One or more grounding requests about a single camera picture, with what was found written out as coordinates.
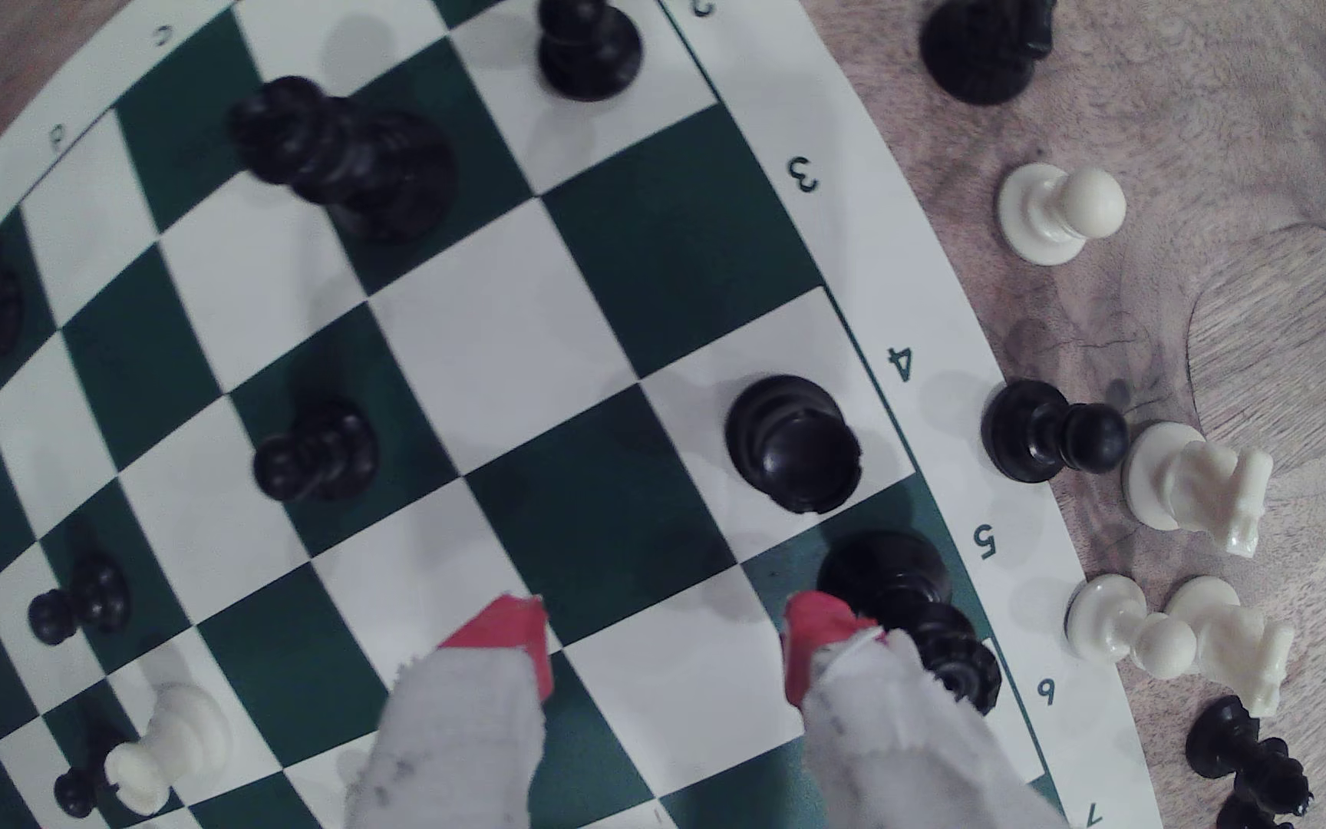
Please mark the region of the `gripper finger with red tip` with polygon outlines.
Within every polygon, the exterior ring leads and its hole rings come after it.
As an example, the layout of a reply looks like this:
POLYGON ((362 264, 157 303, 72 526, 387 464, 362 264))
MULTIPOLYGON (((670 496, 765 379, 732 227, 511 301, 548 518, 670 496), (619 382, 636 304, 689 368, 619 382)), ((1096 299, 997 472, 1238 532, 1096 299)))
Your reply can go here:
POLYGON ((911 635, 838 597, 788 597, 782 694, 804 719, 804 765, 827 826, 1067 826, 911 635))
POLYGON ((345 826, 530 826, 554 690, 538 596, 501 594, 396 672, 345 826))

